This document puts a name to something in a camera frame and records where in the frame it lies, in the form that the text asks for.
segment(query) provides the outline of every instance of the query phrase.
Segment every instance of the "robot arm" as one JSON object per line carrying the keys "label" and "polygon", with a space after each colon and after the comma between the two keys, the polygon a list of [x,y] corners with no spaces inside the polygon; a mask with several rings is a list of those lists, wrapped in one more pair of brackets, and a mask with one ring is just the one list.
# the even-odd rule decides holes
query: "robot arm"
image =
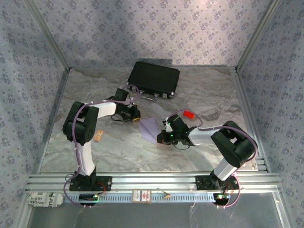
{"label": "robot arm", "polygon": [[[95,104],[91,105],[90,107],[98,108],[97,119],[107,115],[114,115],[116,111],[116,104],[112,102]],[[80,175],[89,176],[95,169],[95,165],[92,159],[91,141],[92,140],[84,143],[84,145],[81,145],[77,142],[77,147],[79,149],[80,155]]]}
{"label": "robot arm", "polygon": [[210,178],[211,182],[218,186],[227,180],[255,152],[253,144],[247,137],[233,130],[225,129],[226,126],[244,132],[233,121],[227,121],[223,125],[223,129],[219,131],[202,131],[198,127],[189,128],[175,114],[163,121],[163,124],[166,126],[166,130],[163,130],[157,136],[158,143],[170,145],[182,142],[188,146],[200,144],[215,144],[217,146],[224,158],[211,172]]}
{"label": "robot arm", "polygon": [[[124,121],[141,117],[140,112],[135,104],[122,104],[116,102],[126,101],[128,95],[129,93],[127,91],[123,89],[117,89],[115,96],[109,98],[110,100],[113,100],[113,102],[87,106],[79,114],[79,120],[77,120],[75,124],[75,137],[77,148],[79,150],[78,161],[80,162],[80,175],[90,176],[95,170],[91,152],[91,140],[95,133],[97,119],[108,115],[112,116],[114,114],[121,116]],[[72,105],[72,108],[63,125],[63,133],[67,136],[67,139],[69,141],[73,141],[73,120],[78,110],[84,105],[84,103],[75,102]]]}

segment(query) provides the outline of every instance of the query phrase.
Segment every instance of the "small box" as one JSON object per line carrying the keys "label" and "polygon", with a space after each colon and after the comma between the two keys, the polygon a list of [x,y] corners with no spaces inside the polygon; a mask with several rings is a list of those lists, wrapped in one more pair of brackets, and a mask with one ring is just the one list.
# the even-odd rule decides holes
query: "small box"
{"label": "small box", "polygon": [[136,62],[128,79],[128,84],[136,86],[146,94],[173,98],[179,77],[180,71],[178,69]]}

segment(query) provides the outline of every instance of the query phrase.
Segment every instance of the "red block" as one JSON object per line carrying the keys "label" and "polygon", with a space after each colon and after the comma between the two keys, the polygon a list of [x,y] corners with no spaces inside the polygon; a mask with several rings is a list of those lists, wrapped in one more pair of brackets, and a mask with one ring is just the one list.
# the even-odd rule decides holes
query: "red block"
{"label": "red block", "polygon": [[184,111],[183,115],[184,115],[185,117],[188,117],[189,119],[193,119],[194,116],[195,116],[195,114],[194,114],[193,112],[190,112],[190,111],[187,111],[187,110]]}

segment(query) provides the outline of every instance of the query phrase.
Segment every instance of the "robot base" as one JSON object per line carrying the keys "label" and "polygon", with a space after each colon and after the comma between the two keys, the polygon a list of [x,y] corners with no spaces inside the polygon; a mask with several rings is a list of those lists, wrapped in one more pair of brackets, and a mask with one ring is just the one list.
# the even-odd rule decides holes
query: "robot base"
{"label": "robot base", "polygon": [[230,176],[225,181],[215,181],[212,173],[209,176],[196,176],[196,189],[197,190],[237,190],[238,184],[234,176]]}
{"label": "robot base", "polygon": [[96,176],[96,168],[90,176],[77,175],[71,180],[70,191],[110,191],[111,176]]}

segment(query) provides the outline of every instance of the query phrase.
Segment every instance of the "marble surface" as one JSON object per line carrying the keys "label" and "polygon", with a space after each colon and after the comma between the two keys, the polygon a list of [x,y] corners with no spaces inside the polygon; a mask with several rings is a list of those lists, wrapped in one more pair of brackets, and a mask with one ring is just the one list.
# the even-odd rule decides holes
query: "marble surface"
{"label": "marble surface", "polygon": [[[76,169],[73,144],[62,133],[62,126],[74,101],[98,102],[126,85],[130,68],[71,70],[47,146],[41,172],[72,172]],[[142,118],[155,117],[159,131],[162,120],[171,113],[188,108],[196,112],[205,127],[235,121],[246,129],[232,77],[227,67],[181,67],[173,99],[156,102],[139,99]],[[196,126],[198,119],[185,120]],[[110,117],[98,120],[96,129],[104,131],[99,142],[92,142],[97,171],[211,171],[222,159],[215,145],[200,145],[178,150],[172,145],[154,145],[143,138],[138,122],[114,122]],[[256,162],[243,167],[256,168]]]}

